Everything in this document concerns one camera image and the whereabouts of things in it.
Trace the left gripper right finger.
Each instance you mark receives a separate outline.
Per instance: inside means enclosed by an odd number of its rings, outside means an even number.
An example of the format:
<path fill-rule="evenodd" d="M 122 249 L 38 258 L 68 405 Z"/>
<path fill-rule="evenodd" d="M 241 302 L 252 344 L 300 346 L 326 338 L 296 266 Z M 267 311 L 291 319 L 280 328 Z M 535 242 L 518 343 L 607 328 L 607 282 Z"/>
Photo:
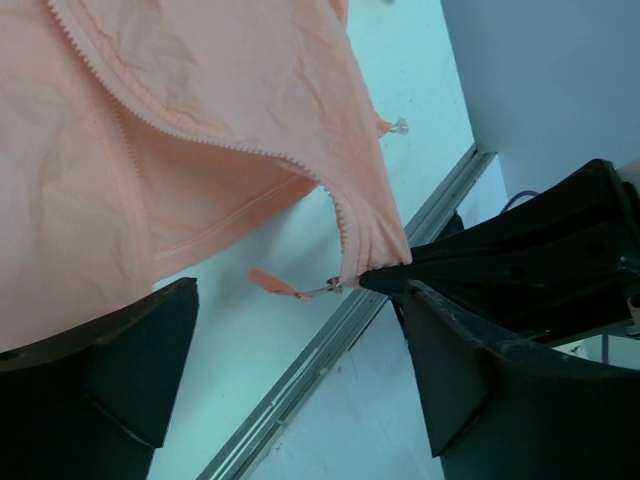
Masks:
<path fill-rule="evenodd" d="M 539 345 L 427 285 L 403 312 L 432 455 L 448 479 L 635 479 L 639 374 Z"/>

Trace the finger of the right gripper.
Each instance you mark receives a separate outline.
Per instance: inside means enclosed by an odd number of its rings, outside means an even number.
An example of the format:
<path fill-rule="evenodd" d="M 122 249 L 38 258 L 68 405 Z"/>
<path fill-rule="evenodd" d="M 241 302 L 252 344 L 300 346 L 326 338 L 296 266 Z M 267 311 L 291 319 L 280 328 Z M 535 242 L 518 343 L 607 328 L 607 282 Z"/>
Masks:
<path fill-rule="evenodd" d="M 639 267 L 639 192 L 594 159 L 525 203 L 417 247 L 424 277 L 574 280 Z"/>
<path fill-rule="evenodd" d="M 635 269 L 615 263 L 537 268 L 494 260 L 420 261 L 365 273 L 360 285 L 400 298 L 411 281 L 530 340 L 574 340 L 631 323 Z"/>

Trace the salmon pink jacket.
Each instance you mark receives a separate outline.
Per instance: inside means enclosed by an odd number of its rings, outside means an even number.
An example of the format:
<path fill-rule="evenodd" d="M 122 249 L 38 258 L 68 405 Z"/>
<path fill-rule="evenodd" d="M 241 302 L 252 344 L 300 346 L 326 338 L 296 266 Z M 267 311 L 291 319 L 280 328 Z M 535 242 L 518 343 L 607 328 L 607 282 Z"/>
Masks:
<path fill-rule="evenodd" d="M 408 264 L 345 1 L 1 5 L 1 347 L 123 308 L 312 189 Z"/>

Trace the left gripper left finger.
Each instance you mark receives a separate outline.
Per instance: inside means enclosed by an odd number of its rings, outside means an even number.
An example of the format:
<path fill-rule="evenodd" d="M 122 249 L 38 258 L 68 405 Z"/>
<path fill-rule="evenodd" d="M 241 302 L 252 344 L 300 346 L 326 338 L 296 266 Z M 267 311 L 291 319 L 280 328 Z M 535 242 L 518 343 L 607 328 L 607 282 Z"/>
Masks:
<path fill-rule="evenodd" d="M 194 278 L 1 354 L 4 479 L 146 478 L 198 316 Z"/>

